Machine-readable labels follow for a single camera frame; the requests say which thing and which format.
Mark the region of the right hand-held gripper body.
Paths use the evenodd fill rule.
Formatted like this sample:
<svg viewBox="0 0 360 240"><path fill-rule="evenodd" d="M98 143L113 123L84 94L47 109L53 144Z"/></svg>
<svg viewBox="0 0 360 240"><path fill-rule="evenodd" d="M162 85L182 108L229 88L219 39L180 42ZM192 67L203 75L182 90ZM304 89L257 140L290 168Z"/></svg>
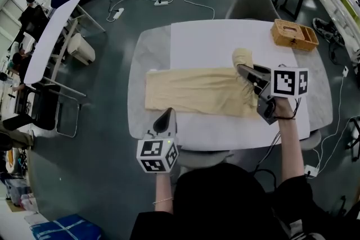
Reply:
<svg viewBox="0 0 360 240"><path fill-rule="evenodd" d="M271 69L271 95L258 96L258 114L269 124L277 121L275 116L276 97L293 98L296 106L294 116L301 103L301 98L308 94L308 69L298 67L277 67Z"/></svg>

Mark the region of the beige trousers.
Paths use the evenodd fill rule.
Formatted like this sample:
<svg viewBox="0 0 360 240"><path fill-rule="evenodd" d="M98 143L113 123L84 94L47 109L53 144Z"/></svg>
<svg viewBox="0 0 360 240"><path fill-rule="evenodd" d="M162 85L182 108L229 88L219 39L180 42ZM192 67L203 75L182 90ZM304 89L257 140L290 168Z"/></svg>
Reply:
<svg viewBox="0 0 360 240"><path fill-rule="evenodd" d="M253 86L235 67L174 69L146 74L145 109L257 119Z"/></svg>

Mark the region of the person's right forearm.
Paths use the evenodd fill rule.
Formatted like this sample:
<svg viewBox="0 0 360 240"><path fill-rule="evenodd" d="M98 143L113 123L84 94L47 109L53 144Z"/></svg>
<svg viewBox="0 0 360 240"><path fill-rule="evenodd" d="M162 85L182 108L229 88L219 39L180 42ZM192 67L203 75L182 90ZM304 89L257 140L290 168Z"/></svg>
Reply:
<svg viewBox="0 0 360 240"><path fill-rule="evenodd" d="M303 176L304 161L294 112L287 98L276 97L275 116L281 137L282 181Z"/></svg>

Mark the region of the person's left forearm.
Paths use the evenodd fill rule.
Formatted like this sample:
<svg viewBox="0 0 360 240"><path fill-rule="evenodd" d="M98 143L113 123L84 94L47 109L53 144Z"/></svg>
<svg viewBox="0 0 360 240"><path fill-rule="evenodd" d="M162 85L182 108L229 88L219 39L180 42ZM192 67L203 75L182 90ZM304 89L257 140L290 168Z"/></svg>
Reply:
<svg viewBox="0 0 360 240"><path fill-rule="evenodd" d="M169 174L156 175L155 211L173 213L173 195Z"/></svg>

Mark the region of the wicker basket box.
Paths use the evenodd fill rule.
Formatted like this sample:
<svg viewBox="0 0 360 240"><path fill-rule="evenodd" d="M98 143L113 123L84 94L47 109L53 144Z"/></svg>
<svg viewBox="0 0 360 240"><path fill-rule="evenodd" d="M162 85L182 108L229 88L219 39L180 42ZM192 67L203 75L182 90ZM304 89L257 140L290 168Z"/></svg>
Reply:
<svg viewBox="0 0 360 240"><path fill-rule="evenodd" d="M312 28L290 21L275 19L271 34L274 43L278 46L311 52L319 45Z"/></svg>

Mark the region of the white paper sheet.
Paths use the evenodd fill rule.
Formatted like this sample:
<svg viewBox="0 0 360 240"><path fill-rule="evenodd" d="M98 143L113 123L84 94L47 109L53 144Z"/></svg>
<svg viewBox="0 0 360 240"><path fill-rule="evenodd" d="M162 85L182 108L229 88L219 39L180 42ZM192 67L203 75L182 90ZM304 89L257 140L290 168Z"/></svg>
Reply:
<svg viewBox="0 0 360 240"><path fill-rule="evenodd" d="M268 68L297 67L293 51L275 45L271 22L256 20L203 20L171 25L170 68L233 67L236 48L252 52L253 62ZM185 149L240 150L270 146L278 133L276 123L254 119L177 112L177 137Z"/></svg>

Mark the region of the dark sneakers heap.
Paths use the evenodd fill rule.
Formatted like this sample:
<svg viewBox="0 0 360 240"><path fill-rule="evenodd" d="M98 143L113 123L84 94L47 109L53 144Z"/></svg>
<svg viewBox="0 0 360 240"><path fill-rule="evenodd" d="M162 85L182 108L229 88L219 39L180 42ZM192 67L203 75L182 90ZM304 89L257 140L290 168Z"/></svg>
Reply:
<svg viewBox="0 0 360 240"><path fill-rule="evenodd" d="M332 21L326 22L323 19L315 17L312 20L312 25L314 30L330 44L336 43L340 47L345 47L344 39Z"/></svg>

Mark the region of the black office chair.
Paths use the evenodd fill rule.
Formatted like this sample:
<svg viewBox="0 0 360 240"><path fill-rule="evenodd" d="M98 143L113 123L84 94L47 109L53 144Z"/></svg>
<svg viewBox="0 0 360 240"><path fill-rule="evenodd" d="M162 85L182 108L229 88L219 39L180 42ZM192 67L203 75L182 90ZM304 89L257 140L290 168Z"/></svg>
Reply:
<svg viewBox="0 0 360 240"><path fill-rule="evenodd" d="M345 146L346 150L351 150L352 162L360 159L360 116L351 118L352 124L351 141Z"/></svg>

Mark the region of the white shelving rack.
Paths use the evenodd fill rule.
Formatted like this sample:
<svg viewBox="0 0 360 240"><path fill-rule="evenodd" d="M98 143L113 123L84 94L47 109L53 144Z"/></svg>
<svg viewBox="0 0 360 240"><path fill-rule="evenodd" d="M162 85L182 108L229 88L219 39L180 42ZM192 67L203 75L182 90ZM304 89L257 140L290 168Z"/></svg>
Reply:
<svg viewBox="0 0 360 240"><path fill-rule="evenodd" d="M344 39L352 65L360 64L360 15L349 12L340 0L321 2Z"/></svg>

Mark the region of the person's black top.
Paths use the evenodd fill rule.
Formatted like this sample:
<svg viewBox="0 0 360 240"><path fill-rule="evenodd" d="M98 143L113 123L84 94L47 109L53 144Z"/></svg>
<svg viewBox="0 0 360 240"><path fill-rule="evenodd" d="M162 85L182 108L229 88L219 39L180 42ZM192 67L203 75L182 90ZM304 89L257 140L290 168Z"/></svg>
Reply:
<svg viewBox="0 0 360 240"><path fill-rule="evenodd" d="M219 164L180 176L172 204L140 213L130 240L360 240L360 220L324 212L305 176L266 193L244 169Z"/></svg>

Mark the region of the green box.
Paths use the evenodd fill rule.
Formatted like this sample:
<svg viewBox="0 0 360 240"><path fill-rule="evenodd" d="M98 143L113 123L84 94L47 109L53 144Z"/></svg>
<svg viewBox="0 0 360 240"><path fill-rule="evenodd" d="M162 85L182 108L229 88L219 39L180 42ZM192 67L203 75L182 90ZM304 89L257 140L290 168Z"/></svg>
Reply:
<svg viewBox="0 0 360 240"><path fill-rule="evenodd" d="M340 2L349 12L353 12L357 15L360 15L360 7L354 1L340 0Z"/></svg>

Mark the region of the white trash bin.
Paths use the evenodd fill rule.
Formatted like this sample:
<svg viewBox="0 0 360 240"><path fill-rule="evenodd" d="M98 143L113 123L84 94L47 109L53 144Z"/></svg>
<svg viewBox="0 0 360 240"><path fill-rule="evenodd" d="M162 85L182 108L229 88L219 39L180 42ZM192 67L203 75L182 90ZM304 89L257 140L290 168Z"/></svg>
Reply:
<svg viewBox="0 0 360 240"><path fill-rule="evenodd" d="M68 54L76 58L85 65L93 63L96 59L96 54L92 46L81 36L76 33L70 39L67 45Z"/></svg>

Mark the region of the blue wrapped package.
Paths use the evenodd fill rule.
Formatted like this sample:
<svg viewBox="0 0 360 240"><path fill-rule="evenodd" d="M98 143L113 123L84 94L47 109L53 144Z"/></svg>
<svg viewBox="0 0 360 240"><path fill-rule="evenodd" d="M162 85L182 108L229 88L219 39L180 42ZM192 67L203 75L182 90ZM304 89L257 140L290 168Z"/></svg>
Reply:
<svg viewBox="0 0 360 240"><path fill-rule="evenodd" d="M32 225L36 240L101 240L102 230L77 214Z"/></svg>

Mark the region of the white oval table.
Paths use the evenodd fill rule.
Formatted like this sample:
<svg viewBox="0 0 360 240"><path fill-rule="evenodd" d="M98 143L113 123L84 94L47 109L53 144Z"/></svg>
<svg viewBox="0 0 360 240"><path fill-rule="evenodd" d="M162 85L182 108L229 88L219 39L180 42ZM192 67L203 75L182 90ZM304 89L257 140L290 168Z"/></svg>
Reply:
<svg viewBox="0 0 360 240"><path fill-rule="evenodd" d="M35 46L34 53L32 54L28 69L25 74L25 85L31 86L35 83L39 83L41 80L44 79L51 84L56 84L61 88L67 89L68 91L75 93L81 97L87 96L82 92L67 87L56 81L56 76L61 64L61 59L63 58L65 50L67 49L72 34L77 28L78 20L80 19L80 17L84 16L88 18L90 22L94 24L97 29L100 30L100 32L105 32L105 29L79 5L79 2L80 0L69 0L62 6L57 8L53 13L42 35L40 36L37 45ZM68 23L69 17L76 8L79 8L82 14L80 17L76 17L73 19L69 33L65 35L65 41L61 48L60 54L57 56L52 76L50 78L47 78L44 76L44 72L46 70L49 59L52 57L52 51L55 47L56 41L58 40L65 25Z"/></svg>

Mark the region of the black metal-frame chair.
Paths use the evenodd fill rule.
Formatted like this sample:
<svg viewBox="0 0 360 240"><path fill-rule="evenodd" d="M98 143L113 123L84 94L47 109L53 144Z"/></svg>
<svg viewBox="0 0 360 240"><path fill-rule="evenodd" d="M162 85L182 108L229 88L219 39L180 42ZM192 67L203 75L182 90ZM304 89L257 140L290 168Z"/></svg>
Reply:
<svg viewBox="0 0 360 240"><path fill-rule="evenodd" d="M35 94L34 99L37 99L35 108L33 108L33 110L35 110L34 116L21 111L19 115L9 119L9 121L12 122L9 129L15 130L29 124L34 124L38 128L44 130L55 129L56 133L59 135L74 138L78 130L78 119L81 108L80 102L76 98L62 93L61 87L56 84L40 84L36 89L29 88L26 91L25 99L28 99L29 94L32 93ZM59 130L61 109L63 106L60 102L61 97L71 100L76 104L75 128L74 132L71 134L63 133Z"/></svg>

